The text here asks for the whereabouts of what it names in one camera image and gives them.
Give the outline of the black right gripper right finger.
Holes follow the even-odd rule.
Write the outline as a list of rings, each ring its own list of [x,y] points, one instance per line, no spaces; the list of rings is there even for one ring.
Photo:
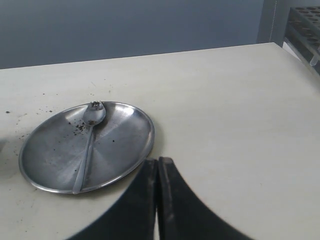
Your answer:
[[[249,240],[212,212],[191,190],[169,157],[158,159],[161,240]]]

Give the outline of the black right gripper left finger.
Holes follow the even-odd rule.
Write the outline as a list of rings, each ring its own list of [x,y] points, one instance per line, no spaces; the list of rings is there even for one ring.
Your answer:
[[[158,161],[147,159],[121,197],[71,240],[153,240]]]

